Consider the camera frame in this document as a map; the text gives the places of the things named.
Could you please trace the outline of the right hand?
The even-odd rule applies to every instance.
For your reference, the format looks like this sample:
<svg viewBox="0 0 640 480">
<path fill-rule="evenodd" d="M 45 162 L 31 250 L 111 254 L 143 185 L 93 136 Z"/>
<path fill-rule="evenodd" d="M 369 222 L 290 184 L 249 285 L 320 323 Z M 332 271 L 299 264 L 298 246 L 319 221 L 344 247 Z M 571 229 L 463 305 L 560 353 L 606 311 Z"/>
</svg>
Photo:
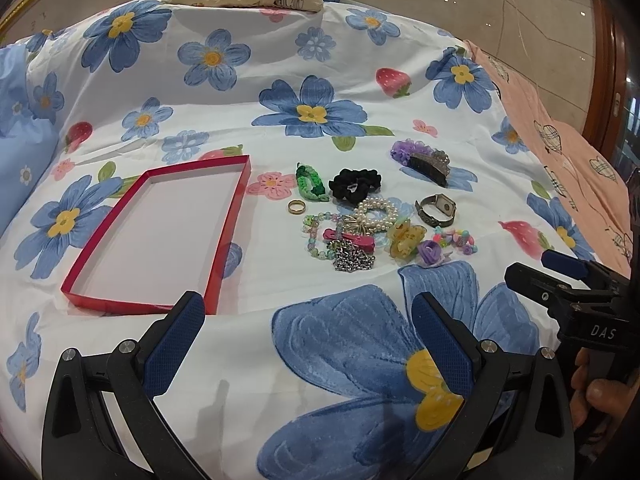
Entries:
<svg viewBox="0 0 640 480">
<path fill-rule="evenodd" d="M 570 416 L 573 428 L 577 429 L 586 421 L 590 408 L 608 415 L 608 422 L 599 428 L 601 435 L 593 445 L 593 452 L 599 454 L 615 434 L 634 400 L 639 388 L 639 373 L 635 372 L 634 380 L 626 384 L 606 379 L 590 382 L 589 362 L 589 350 L 581 348 L 575 359 L 577 370 L 570 381 L 570 386 L 574 389 L 570 400 Z"/>
</svg>

